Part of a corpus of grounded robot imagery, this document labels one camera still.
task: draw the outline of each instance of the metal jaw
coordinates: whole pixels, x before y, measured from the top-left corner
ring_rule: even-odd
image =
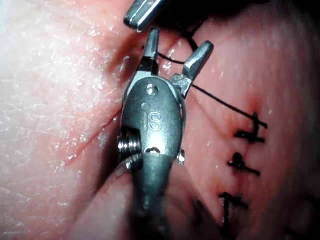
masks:
[[[138,33],[145,30],[171,0],[135,0],[124,17],[124,24]]]
[[[164,196],[171,167],[173,161],[185,162],[181,149],[185,98],[213,45],[209,41],[202,44],[172,82],[158,76],[158,45],[159,29],[151,28],[142,60],[123,96],[118,150],[119,159],[132,173],[136,214],[155,216],[165,225]]]

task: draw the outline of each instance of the skin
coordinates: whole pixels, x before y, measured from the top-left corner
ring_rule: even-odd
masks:
[[[122,94],[147,36],[124,26],[131,4],[0,3],[1,239],[130,234],[131,178],[115,170],[114,149]],[[193,215],[191,202],[200,199],[203,214],[215,220],[205,226],[216,229],[224,215],[219,194],[228,192],[243,194],[249,205],[230,205],[230,232],[238,240],[292,239],[285,226],[302,235],[313,231],[319,210],[305,196],[320,198],[317,27],[308,11],[271,2],[250,4],[228,19],[212,15],[196,32],[198,44],[209,40],[215,46],[196,84],[256,112],[268,129],[259,130],[264,144],[234,138],[237,129],[252,130],[252,121],[190,90],[186,164],[171,173],[186,196],[184,215]],[[192,50],[179,32],[163,27],[159,52],[184,61]],[[167,79],[182,69],[161,59],[159,66]],[[235,152],[261,176],[227,166]],[[180,175],[188,184],[179,182]],[[173,184],[170,191],[170,199],[178,197]],[[178,211],[168,202],[168,211]],[[173,232],[183,231],[177,226]]]

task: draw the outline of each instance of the metal screw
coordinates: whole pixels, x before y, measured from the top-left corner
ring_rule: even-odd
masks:
[[[125,167],[130,172],[136,172],[143,167],[143,156],[141,153],[132,155],[125,160]]]
[[[159,89],[157,88],[156,85],[153,84],[149,84],[148,86],[146,86],[146,93],[150,96],[154,96],[159,92]]]
[[[120,162],[132,155],[141,153],[141,143],[138,134],[128,132],[126,136],[118,136],[117,140]]]

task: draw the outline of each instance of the silver metal instrument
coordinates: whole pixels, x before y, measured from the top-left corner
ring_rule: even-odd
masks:
[[[214,45],[206,41],[185,62],[182,74],[158,76],[159,29],[151,28],[139,66],[122,100],[118,156],[132,174],[133,204],[140,217],[163,219],[164,196],[173,161],[184,165],[181,149],[187,112],[185,98]]]

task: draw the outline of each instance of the pale skin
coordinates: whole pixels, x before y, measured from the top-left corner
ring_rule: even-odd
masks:
[[[67,239],[79,229],[91,239],[126,237],[131,182],[112,173],[112,152],[147,36],[123,24],[132,2],[0,3],[0,239]],[[251,4],[230,19],[210,16],[193,39],[215,46],[196,84],[269,128],[259,130],[265,143],[235,138],[252,121],[191,89],[182,171],[217,226],[219,194],[243,194],[249,210],[230,205],[238,240],[293,239],[285,226],[307,234],[316,207],[305,195],[320,198],[315,19],[291,4]],[[165,27],[159,51],[179,61],[192,53]],[[159,66],[168,79],[182,69]],[[228,166],[235,152],[261,176]]]

